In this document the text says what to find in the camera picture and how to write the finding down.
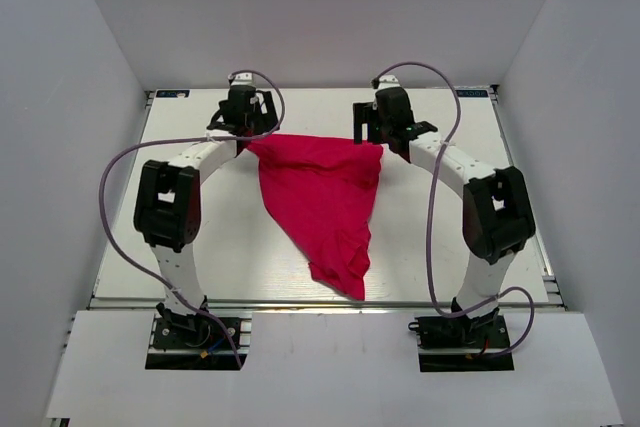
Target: white panel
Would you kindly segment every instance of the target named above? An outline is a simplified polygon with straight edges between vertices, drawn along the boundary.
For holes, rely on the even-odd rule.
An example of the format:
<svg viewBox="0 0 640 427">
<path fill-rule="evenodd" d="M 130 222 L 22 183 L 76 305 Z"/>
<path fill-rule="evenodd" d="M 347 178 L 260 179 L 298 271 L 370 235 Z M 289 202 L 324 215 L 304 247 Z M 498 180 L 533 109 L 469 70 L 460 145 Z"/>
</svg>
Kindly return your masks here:
<svg viewBox="0 0 640 427">
<path fill-rule="evenodd" d="M 455 118 L 448 90 L 409 90 L 416 119 L 429 120 L 447 132 Z M 350 138 L 352 104 L 373 99 L 371 89 L 285 89 L 287 116 L 282 132 Z M 227 90 L 192 90 L 185 99 L 155 99 L 144 140 L 202 135 Z M 462 99 L 458 146 L 496 167 L 508 165 L 489 99 Z M 164 160 L 185 146 L 141 151 L 114 232 L 126 252 L 157 269 L 142 234 L 133 228 L 133 211 L 142 165 Z M 376 204 L 370 221 L 371 269 L 365 276 L 367 300 L 427 301 L 425 231 L 431 174 L 385 151 Z M 311 280 L 307 260 L 264 208 L 258 182 L 258 159 L 243 152 L 202 187 L 202 227 L 194 242 L 198 277 L 210 300 L 343 300 L 326 285 Z M 462 285 L 469 250 L 462 238 L 462 202 L 441 184 L 434 229 L 435 282 L 439 298 L 450 302 Z M 518 255 L 504 286 L 522 285 L 537 301 L 547 300 L 542 264 L 533 242 Z M 162 297 L 162 286 L 147 278 L 108 248 L 96 296 Z M 509 302 L 526 302 L 515 294 Z"/>
<path fill-rule="evenodd" d="M 221 87 L 265 69 L 286 86 L 355 86 L 433 62 L 458 85 L 498 82 L 544 0 L 96 0 L 145 88 Z M 423 73 L 407 81 L 424 85 Z"/>
<path fill-rule="evenodd" d="M 48 415 L 74 427 L 620 422 L 581 314 L 538 315 L 514 371 L 475 373 L 420 373 L 408 313 L 254 314 L 242 371 L 145 371 L 152 318 L 78 313 Z M 508 315 L 511 334 L 526 321 Z"/>
<path fill-rule="evenodd" d="M 40 425 L 105 243 L 98 180 L 140 135 L 143 106 L 94 0 L 0 0 L 2 426 Z"/>
<path fill-rule="evenodd" d="M 625 425 L 640 425 L 640 0 L 548 0 L 501 117 L 570 307 L 585 312 Z"/>
</svg>

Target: red cloth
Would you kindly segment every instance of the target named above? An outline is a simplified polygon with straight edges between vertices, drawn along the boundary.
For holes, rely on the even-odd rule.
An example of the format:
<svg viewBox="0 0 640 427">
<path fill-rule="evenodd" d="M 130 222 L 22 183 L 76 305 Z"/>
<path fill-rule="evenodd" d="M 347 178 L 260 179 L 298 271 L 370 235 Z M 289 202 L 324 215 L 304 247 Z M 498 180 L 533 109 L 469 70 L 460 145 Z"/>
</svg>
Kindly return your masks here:
<svg viewBox="0 0 640 427">
<path fill-rule="evenodd" d="M 311 277 L 364 300 L 369 217 L 378 188 L 379 145 L 271 135 L 248 149 L 260 159 L 267 211 L 309 259 Z"/>
</svg>

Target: white enclosure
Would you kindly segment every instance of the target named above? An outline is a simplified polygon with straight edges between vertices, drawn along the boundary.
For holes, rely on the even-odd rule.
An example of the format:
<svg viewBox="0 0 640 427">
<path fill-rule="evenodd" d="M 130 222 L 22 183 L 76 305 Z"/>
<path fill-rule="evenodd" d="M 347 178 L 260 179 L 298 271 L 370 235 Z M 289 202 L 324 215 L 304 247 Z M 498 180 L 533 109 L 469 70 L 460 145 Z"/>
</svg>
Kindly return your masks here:
<svg viewBox="0 0 640 427">
<path fill-rule="evenodd" d="M 98 180 L 139 140 L 144 90 L 221 88 L 238 68 L 285 87 L 365 88 L 387 65 L 421 60 L 457 85 L 500 84 L 497 112 L 562 296 L 591 330 L 580 314 L 549 314 L 579 335 L 563 330 L 547 358 L 571 358 L 592 334 L 622 420 L 640 426 L 639 21 L 640 0 L 0 0 L 0 424 L 41 425 L 104 253 Z M 442 85 L 419 69 L 398 76 Z M 112 214 L 130 165 L 110 185 Z M 76 339 L 92 335 L 93 314 Z M 548 319 L 538 336 L 562 330 Z M 597 420 L 617 422 L 587 352 L 594 367 L 575 378 L 602 394 Z"/>
<path fill-rule="evenodd" d="M 355 87 L 409 57 L 457 85 L 499 83 L 544 0 L 96 2 L 144 88 L 157 89 L 222 87 L 239 66 L 286 87 Z M 403 78 L 425 83 L 420 71 Z"/>
</svg>

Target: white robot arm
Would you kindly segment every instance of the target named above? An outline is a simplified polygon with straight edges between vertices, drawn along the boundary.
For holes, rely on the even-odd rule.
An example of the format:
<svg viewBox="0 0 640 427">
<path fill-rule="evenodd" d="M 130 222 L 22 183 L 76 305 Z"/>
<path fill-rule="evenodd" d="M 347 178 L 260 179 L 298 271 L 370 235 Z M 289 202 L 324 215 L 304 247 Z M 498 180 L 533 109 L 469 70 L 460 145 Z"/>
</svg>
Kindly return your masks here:
<svg viewBox="0 0 640 427">
<path fill-rule="evenodd" d="M 205 137 L 252 137 L 272 130 L 277 122 L 271 93 L 257 90 L 251 74 L 238 74 L 231 79 L 228 98 L 219 103 Z M 246 145 L 236 140 L 198 143 L 169 161 L 150 160 L 142 168 L 134 226 L 151 247 L 162 277 L 189 304 L 203 310 L 207 298 L 193 255 L 201 222 L 200 186 Z M 198 338 L 202 319 L 196 319 L 174 292 L 165 288 L 165 300 L 157 308 L 167 324 L 182 329 L 183 337 Z"/>
<path fill-rule="evenodd" d="M 407 162 L 433 173 L 443 147 L 437 128 L 428 122 L 415 122 L 407 92 L 395 76 L 381 77 L 374 87 L 374 102 L 353 106 L 354 141 L 362 142 L 362 126 L 367 125 L 369 142 L 388 144 Z M 448 145 L 441 159 L 439 180 L 463 200 L 462 231 L 470 250 L 462 287 L 452 300 L 452 312 L 493 299 L 466 315 L 447 319 L 446 329 L 437 323 L 434 331 L 419 332 L 423 345 L 459 347 L 476 343 L 495 326 L 502 282 L 516 254 L 534 235 L 535 224 L 524 178 L 515 167 L 495 169 Z"/>
</svg>

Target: white table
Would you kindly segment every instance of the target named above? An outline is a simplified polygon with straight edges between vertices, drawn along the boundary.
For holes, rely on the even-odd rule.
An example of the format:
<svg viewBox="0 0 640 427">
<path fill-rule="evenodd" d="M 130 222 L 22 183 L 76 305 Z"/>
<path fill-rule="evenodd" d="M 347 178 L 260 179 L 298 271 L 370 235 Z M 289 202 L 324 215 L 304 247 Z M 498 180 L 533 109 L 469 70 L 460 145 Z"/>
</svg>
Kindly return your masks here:
<svg viewBox="0 0 640 427">
<path fill-rule="evenodd" d="M 621 422 L 582 314 L 536 315 L 514 371 L 474 373 L 420 373 L 408 312 L 254 314 L 240 372 L 145 370 L 153 316 L 79 312 L 47 416 L 73 427 Z M 505 319 L 512 338 L 527 323 L 526 314 Z"/>
<path fill-rule="evenodd" d="M 371 89 L 284 89 L 287 115 L 282 133 L 352 136 L 352 104 L 373 98 Z M 409 90 L 416 120 L 428 120 L 443 133 L 455 109 L 451 93 Z M 187 98 L 156 98 L 143 140 L 201 136 L 227 90 L 191 90 Z M 496 167 L 508 165 L 507 153 L 488 98 L 462 99 L 457 145 Z M 167 160 L 185 145 L 153 147 L 135 159 L 113 230 L 135 259 L 157 271 L 142 235 L 133 228 L 133 210 L 144 162 Z M 373 216 L 370 221 L 371 268 L 365 276 L 366 298 L 377 301 L 428 301 L 425 276 L 427 195 L 431 176 L 385 149 Z M 331 288 L 311 280 L 307 260 L 264 208 L 258 160 L 243 152 L 202 187 L 202 227 L 194 243 L 198 276 L 210 300 L 343 300 Z M 439 299 L 457 293 L 467 266 L 461 230 L 462 202 L 441 184 L 436 201 L 434 276 Z M 537 302 L 546 302 L 543 260 L 529 242 L 509 270 L 504 286 L 521 285 Z M 139 273 L 108 247 L 102 259 L 95 298 L 161 299 L 162 287 Z M 504 301 L 525 302 L 517 294 Z"/>
</svg>

